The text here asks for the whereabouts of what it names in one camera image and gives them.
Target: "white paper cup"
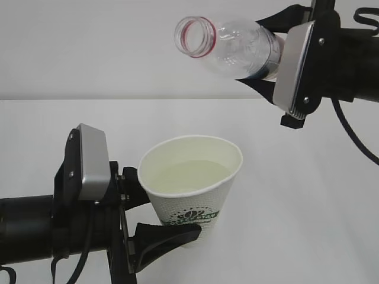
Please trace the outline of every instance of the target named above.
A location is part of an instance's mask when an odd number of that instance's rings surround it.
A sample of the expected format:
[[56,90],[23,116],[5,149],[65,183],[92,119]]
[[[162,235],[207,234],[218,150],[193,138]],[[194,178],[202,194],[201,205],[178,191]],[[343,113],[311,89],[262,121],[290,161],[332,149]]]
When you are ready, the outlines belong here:
[[235,144],[218,137],[190,135],[149,150],[137,173],[161,223],[199,224],[202,231],[194,242],[198,243],[214,227],[242,162]]

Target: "robotic arm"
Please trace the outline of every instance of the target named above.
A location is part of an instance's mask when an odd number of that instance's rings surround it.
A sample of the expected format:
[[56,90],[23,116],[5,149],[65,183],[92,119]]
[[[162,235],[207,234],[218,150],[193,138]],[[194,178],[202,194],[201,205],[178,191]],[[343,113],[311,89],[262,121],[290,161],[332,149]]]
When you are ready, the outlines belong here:
[[137,170],[109,162],[105,133],[85,124],[68,135],[65,158],[54,180],[54,196],[0,199],[0,270],[5,264],[81,254],[67,283],[74,284],[90,251],[106,250],[113,284],[137,283],[136,273],[167,252],[194,241],[197,224],[164,227],[138,223],[128,234],[125,211],[149,203]]
[[258,21],[273,33],[288,33],[277,81],[241,79],[285,114],[281,125],[304,127],[306,117],[330,98],[336,114],[355,145],[374,163],[379,159],[355,135],[339,101],[355,98],[379,102],[379,8],[360,8],[354,20],[374,30],[341,28],[335,0],[313,0],[311,7],[292,5]]

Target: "plastic bottle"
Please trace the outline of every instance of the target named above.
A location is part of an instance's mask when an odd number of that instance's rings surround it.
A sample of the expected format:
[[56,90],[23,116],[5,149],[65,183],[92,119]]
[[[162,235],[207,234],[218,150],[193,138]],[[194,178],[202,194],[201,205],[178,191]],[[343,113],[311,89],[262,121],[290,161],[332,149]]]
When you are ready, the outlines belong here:
[[174,38],[179,51],[231,79],[274,78],[284,43],[255,21],[225,17],[186,17]]

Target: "bottle label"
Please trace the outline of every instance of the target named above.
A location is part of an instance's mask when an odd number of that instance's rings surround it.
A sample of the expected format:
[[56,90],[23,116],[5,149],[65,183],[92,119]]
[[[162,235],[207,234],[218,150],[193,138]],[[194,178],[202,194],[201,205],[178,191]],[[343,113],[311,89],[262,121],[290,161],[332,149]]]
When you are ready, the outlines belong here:
[[277,37],[275,34],[271,33],[267,29],[265,34],[267,35],[268,42],[270,44],[270,55],[267,59],[266,64],[262,67],[260,71],[255,74],[255,79],[272,79],[276,77],[278,72],[278,66],[280,63],[282,48],[280,45],[281,38]]

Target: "bottle opening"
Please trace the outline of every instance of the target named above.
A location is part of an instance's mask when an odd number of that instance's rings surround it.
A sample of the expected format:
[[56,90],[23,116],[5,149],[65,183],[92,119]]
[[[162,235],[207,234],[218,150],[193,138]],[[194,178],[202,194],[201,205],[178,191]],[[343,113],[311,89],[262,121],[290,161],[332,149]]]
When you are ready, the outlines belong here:
[[178,50],[193,58],[208,55],[216,44],[216,28],[206,18],[186,17],[175,29]]

